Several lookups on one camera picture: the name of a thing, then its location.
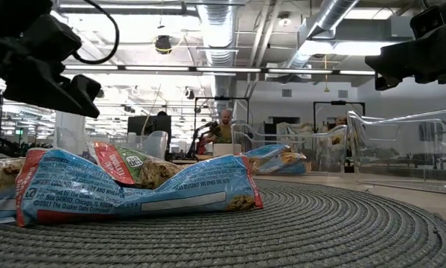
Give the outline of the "black ceiling dome fixture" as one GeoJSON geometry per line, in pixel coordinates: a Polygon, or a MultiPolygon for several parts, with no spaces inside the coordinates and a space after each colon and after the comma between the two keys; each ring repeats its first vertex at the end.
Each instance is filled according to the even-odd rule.
{"type": "Polygon", "coordinates": [[[155,50],[159,54],[170,54],[172,52],[172,45],[168,35],[159,35],[154,44],[155,50]]]}

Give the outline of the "round grey woven placemat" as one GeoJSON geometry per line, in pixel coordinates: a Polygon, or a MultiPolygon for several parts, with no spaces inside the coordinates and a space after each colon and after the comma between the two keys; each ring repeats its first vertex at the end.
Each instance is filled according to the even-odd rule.
{"type": "Polygon", "coordinates": [[[446,221],[390,198],[261,181],[264,206],[88,223],[0,224],[0,268],[446,268],[446,221]]]}

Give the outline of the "slanted silver ventilation duct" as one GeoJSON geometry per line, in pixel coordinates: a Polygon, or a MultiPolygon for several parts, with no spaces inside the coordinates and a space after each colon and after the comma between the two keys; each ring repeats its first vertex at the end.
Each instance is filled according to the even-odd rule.
{"type": "Polygon", "coordinates": [[[360,0],[323,0],[319,12],[304,19],[298,34],[299,47],[284,64],[285,68],[303,68],[317,51],[318,39],[333,39],[336,28],[360,0]]]}

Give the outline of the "long ceiling light strip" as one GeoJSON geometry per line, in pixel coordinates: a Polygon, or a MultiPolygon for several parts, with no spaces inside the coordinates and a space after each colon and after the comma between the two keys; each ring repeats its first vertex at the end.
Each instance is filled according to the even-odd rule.
{"type": "Polygon", "coordinates": [[[255,73],[255,74],[327,74],[327,75],[354,75],[373,76],[374,71],[365,70],[339,70],[317,68],[256,68],[256,67],[210,67],[210,66],[91,66],[68,65],[69,71],[166,71],[166,72],[208,72],[208,73],[255,73]]]}

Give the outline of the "chocolate chip granola bar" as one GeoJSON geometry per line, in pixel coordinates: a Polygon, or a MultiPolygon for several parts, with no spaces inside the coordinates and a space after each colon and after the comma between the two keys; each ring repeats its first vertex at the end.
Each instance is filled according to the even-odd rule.
{"type": "Polygon", "coordinates": [[[15,185],[19,227],[263,206],[249,160],[242,155],[190,165],[150,190],[119,184],[101,166],[65,150],[35,148],[15,185]]]}
{"type": "Polygon", "coordinates": [[[102,141],[86,145],[97,165],[115,181],[136,188],[156,189],[185,168],[120,145],[102,141]]]}
{"type": "Polygon", "coordinates": [[[24,157],[0,159],[0,218],[16,219],[15,181],[24,162],[24,157]]]}

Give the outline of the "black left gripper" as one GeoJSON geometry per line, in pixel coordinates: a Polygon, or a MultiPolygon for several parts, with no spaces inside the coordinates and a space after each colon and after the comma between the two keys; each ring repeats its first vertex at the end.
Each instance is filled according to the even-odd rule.
{"type": "Polygon", "coordinates": [[[17,41],[0,37],[0,78],[10,99],[40,101],[41,107],[97,118],[99,82],[82,74],[70,79],[60,76],[62,71],[61,62],[41,60],[17,41]]]}

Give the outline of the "white square pillar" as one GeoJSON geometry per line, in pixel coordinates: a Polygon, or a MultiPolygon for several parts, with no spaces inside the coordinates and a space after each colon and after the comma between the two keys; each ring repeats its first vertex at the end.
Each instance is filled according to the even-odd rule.
{"type": "Polygon", "coordinates": [[[56,111],[54,146],[80,155],[86,149],[85,118],[56,111]]]}

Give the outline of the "clear plastic bin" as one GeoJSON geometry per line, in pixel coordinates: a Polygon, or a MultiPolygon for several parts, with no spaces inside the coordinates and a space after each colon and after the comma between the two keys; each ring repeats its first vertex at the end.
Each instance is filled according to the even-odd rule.
{"type": "Polygon", "coordinates": [[[117,135],[113,137],[104,135],[87,135],[83,137],[63,127],[58,127],[54,131],[54,146],[79,156],[89,155],[87,144],[91,141],[116,144],[159,159],[164,159],[168,134],[163,131],[156,131],[150,135],[129,133],[128,135],[117,135]]]}
{"type": "Polygon", "coordinates": [[[345,170],[347,133],[346,125],[315,133],[310,123],[264,124],[260,130],[240,123],[232,125],[232,143],[258,175],[332,176],[345,170]]]}
{"type": "Polygon", "coordinates": [[[446,109],[347,119],[359,183],[446,194],[446,109]]]}

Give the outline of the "white cylindrical cup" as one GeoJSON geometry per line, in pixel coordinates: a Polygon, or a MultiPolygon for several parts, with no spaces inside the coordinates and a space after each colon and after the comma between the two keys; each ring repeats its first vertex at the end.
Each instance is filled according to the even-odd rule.
{"type": "Polygon", "coordinates": [[[213,157],[239,154],[241,151],[240,144],[213,144],[213,157]]]}

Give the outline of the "black computer monitor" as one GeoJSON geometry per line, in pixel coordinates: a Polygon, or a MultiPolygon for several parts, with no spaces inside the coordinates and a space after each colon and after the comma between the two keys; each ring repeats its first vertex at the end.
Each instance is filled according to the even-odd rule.
{"type": "Polygon", "coordinates": [[[171,116],[155,115],[155,116],[134,116],[128,118],[127,132],[141,135],[149,135],[155,131],[165,131],[171,136],[171,116]]]}

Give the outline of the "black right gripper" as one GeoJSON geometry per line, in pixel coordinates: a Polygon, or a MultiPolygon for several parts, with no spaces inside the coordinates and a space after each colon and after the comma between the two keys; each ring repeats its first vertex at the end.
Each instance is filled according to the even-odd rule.
{"type": "Polygon", "coordinates": [[[412,76],[417,83],[446,83],[446,25],[417,40],[384,46],[379,55],[365,56],[365,64],[377,73],[376,90],[395,88],[399,79],[412,76]],[[414,67],[412,59],[416,50],[414,67]]]}

